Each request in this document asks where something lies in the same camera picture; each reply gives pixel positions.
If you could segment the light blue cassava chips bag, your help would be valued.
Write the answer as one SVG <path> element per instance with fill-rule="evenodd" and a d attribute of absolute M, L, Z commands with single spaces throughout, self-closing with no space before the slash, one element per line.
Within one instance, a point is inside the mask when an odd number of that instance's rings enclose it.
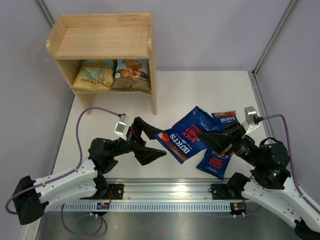
<path fill-rule="evenodd" d="M 111 91 L 151 93 L 148 59 L 117 59 Z"/>

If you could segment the yellow kettle chips bag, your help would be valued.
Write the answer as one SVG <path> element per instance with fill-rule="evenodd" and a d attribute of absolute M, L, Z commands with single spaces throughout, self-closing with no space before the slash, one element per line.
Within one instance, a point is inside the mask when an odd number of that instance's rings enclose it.
<path fill-rule="evenodd" d="M 116 67 L 115 59 L 85 59 L 70 88 L 82 93 L 109 92 Z"/>

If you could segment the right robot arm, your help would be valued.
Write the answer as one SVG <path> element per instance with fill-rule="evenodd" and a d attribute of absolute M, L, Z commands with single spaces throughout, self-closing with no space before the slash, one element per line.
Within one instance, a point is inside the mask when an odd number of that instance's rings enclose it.
<path fill-rule="evenodd" d="M 320 238 L 320 214 L 318 205 L 305 199 L 295 186 L 293 176 L 287 170 L 290 163 L 288 150 L 281 141 L 256 145 L 248 135 L 259 127 L 255 123 L 228 124 L 223 131 L 208 131 L 197 136 L 220 156 L 234 154 L 253 166 L 252 179 L 236 172 L 226 184 L 212 185 L 215 198 L 223 197 L 251 200 L 280 217 L 301 240 Z"/>

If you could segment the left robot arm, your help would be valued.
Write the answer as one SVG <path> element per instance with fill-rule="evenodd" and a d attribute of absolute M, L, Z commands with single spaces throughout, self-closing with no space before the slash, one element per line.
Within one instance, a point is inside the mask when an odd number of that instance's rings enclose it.
<path fill-rule="evenodd" d="M 104 175 L 116 165 L 118 156 L 133 153 L 142 165 L 165 156 L 164 150 L 146 146 L 141 137 L 150 140 L 161 129 L 135 117 L 124 137 L 115 140 L 95 138 L 88 149 L 89 156 L 64 171 L 37 179 L 29 175 L 21 178 L 10 199 L 21 225 L 28 225 L 53 208 L 78 199 L 101 200 L 108 194 L 109 184 Z"/>

